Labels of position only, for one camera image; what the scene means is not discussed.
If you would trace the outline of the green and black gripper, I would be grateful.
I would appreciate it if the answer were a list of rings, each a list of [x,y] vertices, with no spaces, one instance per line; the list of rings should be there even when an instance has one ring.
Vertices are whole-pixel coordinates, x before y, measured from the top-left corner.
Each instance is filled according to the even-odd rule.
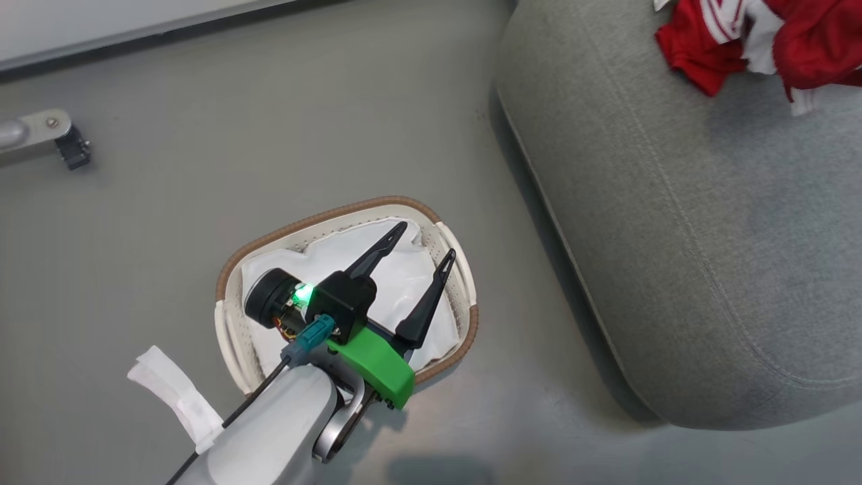
[[[370,328],[368,310],[376,300],[376,286],[370,274],[391,254],[406,230],[407,222],[397,223],[345,272],[329,274],[315,286],[315,316],[330,317],[335,322],[327,346],[335,350],[382,401],[397,410],[407,404],[416,381],[415,372],[397,350],[417,350],[424,344],[457,255],[455,249],[449,249],[435,267],[428,289],[410,314],[398,323],[392,347]]]

